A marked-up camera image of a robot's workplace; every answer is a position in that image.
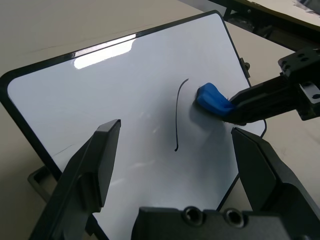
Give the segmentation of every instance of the whiteboard black frame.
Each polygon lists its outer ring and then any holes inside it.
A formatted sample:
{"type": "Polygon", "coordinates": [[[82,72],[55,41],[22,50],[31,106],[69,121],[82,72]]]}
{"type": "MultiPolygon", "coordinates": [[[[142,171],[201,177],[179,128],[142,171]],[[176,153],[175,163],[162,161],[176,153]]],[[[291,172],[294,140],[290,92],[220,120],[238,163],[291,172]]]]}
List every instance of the whiteboard black frame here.
{"type": "MultiPolygon", "coordinates": [[[[244,69],[244,66],[241,64],[238,52],[237,52],[237,50],[235,48],[235,45],[234,45],[234,43],[232,41],[230,33],[229,33],[228,29],[227,29],[226,23],[224,22],[223,17],[221,16],[221,14],[216,10],[209,11],[209,12],[204,12],[204,13],[201,13],[201,14],[198,14],[198,15],[190,16],[190,17],[183,18],[183,19],[180,19],[180,20],[177,20],[177,21],[173,21],[173,22],[170,22],[170,23],[166,23],[166,24],[163,24],[163,25],[160,25],[160,26],[156,26],[156,27],[150,28],[150,29],[146,29],[146,30],[143,30],[143,31],[136,32],[135,33],[136,34],[135,38],[140,38],[142,36],[149,35],[149,34],[164,30],[164,29],[168,29],[168,28],[180,25],[180,24],[184,24],[184,23],[187,23],[187,22],[199,19],[199,18],[206,17],[206,16],[209,16],[209,15],[212,15],[212,14],[218,14],[220,16],[221,21],[222,21],[222,23],[224,25],[224,28],[225,28],[225,30],[227,32],[227,35],[228,35],[228,37],[230,39],[230,42],[232,44],[232,47],[234,49],[234,52],[235,52],[235,54],[236,54],[236,56],[238,58],[239,64],[240,64],[242,70],[245,72],[246,70],[244,69]]],[[[86,55],[86,54],[89,54],[89,53],[92,53],[92,52],[95,52],[95,51],[99,51],[101,49],[106,48],[106,47],[99,48],[99,46],[103,45],[105,43],[108,43],[110,41],[114,41],[114,40],[115,39],[112,39],[112,40],[109,40],[109,41],[102,42],[102,43],[94,45],[94,46],[97,47],[95,50],[92,50],[93,46],[86,47],[86,48],[83,48],[81,50],[85,50],[85,51],[83,51],[83,52],[85,52],[83,55],[86,55]]],[[[57,181],[59,180],[62,172],[60,171],[60,169],[58,168],[58,166],[56,165],[56,163],[54,162],[52,157],[49,155],[49,153],[46,151],[46,149],[44,148],[44,146],[42,145],[40,140],[37,138],[36,134],[33,132],[31,127],[28,125],[28,123],[26,122],[24,117],[21,115],[19,110],[16,108],[14,103],[9,98],[8,86],[9,86],[10,82],[12,80],[14,80],[15,78],[18,78],[18,77],[21,77],[21,76],[24,76],[24,75],[27,75],[27,74],[30,74],[30,73],[45,69],[45,68],[49,68],[49,67],[52,67],[52,66],[57,65],[57,64],[61,64],[63,62],[69,61],[69,60],[76,59],[76,58],[78,58],[80,56],[83,56],[83,55],[79,54],[79,50],[73,51],[73,52],[69,52],[69,53],[66,53],[66,54],[63,54],[63,55],[60,55],[60,56],[56,56],[56,57],[53,57],[53,58],[50,58],[50,59],[47,59],[47,60],[43,60],[43,61],[40,61],[40,62],[37,62],[37,63],[33,63],[33,64],[30,64],[30,65],[27,65],[27,66],[23,66],[23,67],[11,70],[11,71],[5,73],[2,77],[0,77],[0,102],[2,103],[2,105],[4,106],[6,111],[9,113],[11,118],[14,120],[16,125],[19,127],[19,129],[22,131],[22,133],[25,136],[25,138],[29,141],[29,143],[31,144],[31,146],[33,147],[35,152],[38,154],[38,156],[40,157],[40,159],[42,160],[44,165],[49,169],[49,171],[52,173],[53,177],[57,181]]],[[[247,77],[245,77],[245,78],[247,80],[248,87],[251,87],[249,79],[247,77]]],[[[265,125],[265,128],[264,128],[264,130],[263,130],[263,132],[261,134],[261,137],[263,137],[264,134],[267,131],[267,123],[266,123],[265,120],[264,120],[264,125],[265,125]]],[[[238,178],[239,178],[239,174],[236,176],[236,178],[232,182],[231,186],[229,187],[228,191],[224,195],[222,201],[220,202],[218,208],[216,209],[217,211],[219,211],[222,208],[223,204],[225,203],[226,199],[228,198],[228,195],[230,194],[231,190],[233,189],[234,185],[236,184],[238,178]]]]}

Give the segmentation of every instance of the blue sponge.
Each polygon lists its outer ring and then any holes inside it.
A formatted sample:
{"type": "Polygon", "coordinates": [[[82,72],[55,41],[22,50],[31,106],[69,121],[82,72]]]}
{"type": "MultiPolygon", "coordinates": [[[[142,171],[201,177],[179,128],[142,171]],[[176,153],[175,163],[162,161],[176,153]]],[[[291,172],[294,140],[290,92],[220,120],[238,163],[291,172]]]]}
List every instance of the blue sponge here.
{"type": "Polygon", "coordinates": [[[204,109],[221,117],[235,109],[235,105],[229,102],[210,82],[198,89],[196,101],[204,109]]]}

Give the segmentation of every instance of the black marker line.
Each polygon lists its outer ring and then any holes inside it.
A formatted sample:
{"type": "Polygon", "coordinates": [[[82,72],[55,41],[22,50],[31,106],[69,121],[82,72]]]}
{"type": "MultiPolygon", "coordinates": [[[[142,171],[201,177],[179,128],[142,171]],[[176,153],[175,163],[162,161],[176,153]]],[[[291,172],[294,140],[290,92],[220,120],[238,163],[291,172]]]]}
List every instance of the black marker line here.
{"type": "Polygon", "coordinates": [[[178,143],[178,124],[177,124],[177,112],[178,112],[178,98],[179,98],[179,93],[180,93],[180,89],[183,86],[183,84],[185,84],[186,81],[188,81],[189,78],[187,78],[186,80],[184,80],[178,90],[178,95],[176,96],[176,104],[175,104],[175,139],[176,139],[176,149],[174,150],[175,152],[178,151],[179,148],[179,143],[178,143]]]}

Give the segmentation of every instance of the beige table surface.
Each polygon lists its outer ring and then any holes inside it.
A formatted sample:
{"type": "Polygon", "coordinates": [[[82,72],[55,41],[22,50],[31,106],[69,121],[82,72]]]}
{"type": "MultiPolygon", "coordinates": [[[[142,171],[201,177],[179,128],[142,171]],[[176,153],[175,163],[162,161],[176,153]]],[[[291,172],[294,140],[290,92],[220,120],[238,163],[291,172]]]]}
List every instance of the beige table surface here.
{"type": "MultiPolygon", "coordinates": [[[[4,0],[0,7],[0,75],[117,37],[201,13],[176,0],[4,0]]],[[[227,23],[251,83],[278,76],[290,50],[227,23]]],[[[43,164],[0,105],[0,236],[27,239],[45,203],[27,182],[43,164]]],[[[320,205],[320,119],[302,122],[295,111],[267,121],[265,139],[320,205]]],[[[228,204],[248,207],[237,184],[228,204]]]]}

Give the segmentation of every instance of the white board surface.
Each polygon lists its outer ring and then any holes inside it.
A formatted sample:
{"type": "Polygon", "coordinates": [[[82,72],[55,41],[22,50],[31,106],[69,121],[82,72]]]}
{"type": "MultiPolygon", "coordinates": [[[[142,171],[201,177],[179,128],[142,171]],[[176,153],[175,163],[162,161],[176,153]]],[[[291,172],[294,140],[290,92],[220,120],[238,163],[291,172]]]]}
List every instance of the white board surface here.
{"type": "MultiPolygon", "coordinates": [[[[218,207],[238,173],[234,125],[198,111],[193,102],[208,82],[227,98],[249,86],[218,14],[135,37],[104,43],[109,47],[8,86],[10,99],[62,171],[99,125],[121,119],[105,207],[95,214],[111,240],[130,239],[141,206],[218,207]],[[187,78],[175,152],[176,98],[187,78]]],[[[261,135],[265,124],[242,128],[261,135]]]]}

